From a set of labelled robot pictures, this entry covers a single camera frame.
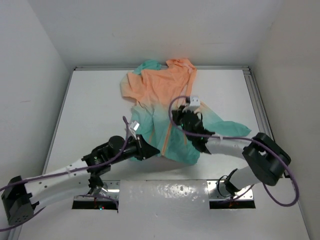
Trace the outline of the orange and teal jacket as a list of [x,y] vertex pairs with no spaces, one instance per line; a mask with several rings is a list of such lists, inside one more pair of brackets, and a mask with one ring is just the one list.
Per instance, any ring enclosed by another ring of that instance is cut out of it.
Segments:
[[131,108],[131,120],[140,126],[137,134],[167,159],[194,165],[200,153],[180,130],[172,126],[169,106],[176,109],[184,104],[178,96],[190,96],[196,80],[197,69],[187,59],[170,59],[167,68],[155,60],[143,62],[128,72],[120,82],[121,95],[135,102]]

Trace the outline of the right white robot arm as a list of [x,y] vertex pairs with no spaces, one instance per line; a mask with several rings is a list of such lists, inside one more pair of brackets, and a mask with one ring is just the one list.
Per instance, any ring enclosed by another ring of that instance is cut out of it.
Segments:
[[174,124],[182,128],[197,151],[247,162],[246,167],[234,169],[217,182],[215,191],[221,198],[233,199],[243,188],[258,183],[275,186],[292,161],[265,133],[259,132],[253,138],[218,137],[204,127],[202,119],[188,106],[182,105],[170,113]]

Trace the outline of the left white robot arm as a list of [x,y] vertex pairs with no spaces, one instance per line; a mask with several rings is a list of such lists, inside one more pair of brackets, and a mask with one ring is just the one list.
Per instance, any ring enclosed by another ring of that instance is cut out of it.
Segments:
[[130,158],[143,161],[159,153],[140,134],[126,139],[116,135],[66,167],[31,178],[15,176],[0,189],[7,223],[12,229],[51,204],[102,188],[101,175],[113,164]]

